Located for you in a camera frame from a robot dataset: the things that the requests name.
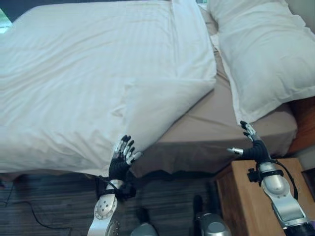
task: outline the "black cable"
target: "black cable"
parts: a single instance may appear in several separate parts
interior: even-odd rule
[[[36,216],[35,212],[34,212],[32,204],[30,202],[28,202],[28,201],[18,201],[18,202],[12,202],[12,203],[7,203],[7,202],[1,201],[0,203],[5,203],[6,205],[8,205],[8,204],[11,204],[11,205],[13,205],[13,204],[28,204],[31,207],[31,212],[32,212],[36,222],[39,225],[41,225],[41,226],[43,226],[43,227],[45,227],[47,229],[51,229],[51,230],[69,230],[68,235],[71,235],[71,231],[72,231],[71,227],[51,227],[51,226],[48,226],[48,225],[45,225],[45,224],[41,223],[39,221],[38,217]]]
[[[103,176],[98,176],[100,180],[102,180],[103,182],[109,184],[110,186],[112,186],[114,188],[115,191],[118,191],[118,188],[111,182],[108,181],[107,178],[103,177]]]
[[[299,193],[297,191],[297,188],[296,188],[296,185],[295,185],[295,182],[294,182],[294,178],[292,177],[292,175],[290,174],[289,170],[282,164],[280,163],[278,160],[271,160],[270,162],[273,162],[273,163],[276,163],[277,165],[281,166],[282,168],[284,168],[284,170],[286,171],[287,175],[289,176],[291,182],[292,182],[292,185],[293,185],[293,197],[298,200],[299,198]]]
[[[69,230],[68,236],[71,236],[71,232],[73,230],[72,227],[51,227],[51,226],[48,226],[48,225],[45,225],[45,224],[41,223],[39,221],[38,217],[35,214],[35,211],[33,209],[33,206],[31,204],[31,202],[28,202],[28,201],[9,202],[9,199],[10,199],[10,196],[11,196],[11,193],[12,193],[12,190],[13,190],[13,186],[14,186],[14,183],[12,184],[12,187],[10,189],[9,196],[8,196],[6,202],[5,201],[0,201],[0,203],[4,203],[4,207],[7,207],[8,205],[14,205],[14,204],[28,204],[31,207],[31,212],[33,214],[34,219],[36,220],[36,222],[39,225],[41,225],[41,226],[43,226],[43,227],[45,227],[47,229],[51,229],[51,230]]]

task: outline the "white duvet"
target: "white duvet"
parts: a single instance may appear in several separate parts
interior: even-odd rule
[[[194,0],[34,8],[0,36],[0,172],[106,176],[122,135],[145,150],[215,74]]]

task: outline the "silver robot arm segment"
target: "silver robot arm segment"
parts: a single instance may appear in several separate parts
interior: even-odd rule
[[[253,147],[247,150],[240,148],[228,148],[229,152],[256,161],[256,171],[249,169],[248,177],[251,182],[259,182],[265,194],[272,202],[273,211],[279,224],[287,236],[315,236],[315,230],[310,224],[309,218],[305,215],[299,205],[298,192],[294,179],[288,170],[277,160],[272,160],[264,142],[257,135],[253,127],[241,121],[244,134],[253,142]],[[288,173],[294,186],[294,197],[290,191],[288,181],[283,177],[283,172],[275,168],[281,165]]]
[[[117,236],[119,235],[119,222],[113,215],[119,204],[117,194],[125,183],[129,167],[142,156],[142,152],[134,153],[134,140],[131,136],[123,136],[116,144],[113,158],[109,167],[109,178],[105,180],[108,185],[106,191],[100,196],[94,207],[94,219],[89,228],[88,236]]]

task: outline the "wooden bed frame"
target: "wooden bed frame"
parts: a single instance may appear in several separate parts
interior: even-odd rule
[[[315,97],[289,102],[298,131],[288,155],[315,145]]]

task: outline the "wooden nightstand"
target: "wooden nightstand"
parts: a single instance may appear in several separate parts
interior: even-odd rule
[[[300,206],[311,220],[315,220],[315,202],[301,174],[299,160],[290,158],[279,161],[294,178]],[[269,198],[258,183],[248,180],[248,169],[254,167],[254,161],[233,161],[223,171],[225,175],[217,180],[223,218],[233,236],[285,236],[272,211]]]

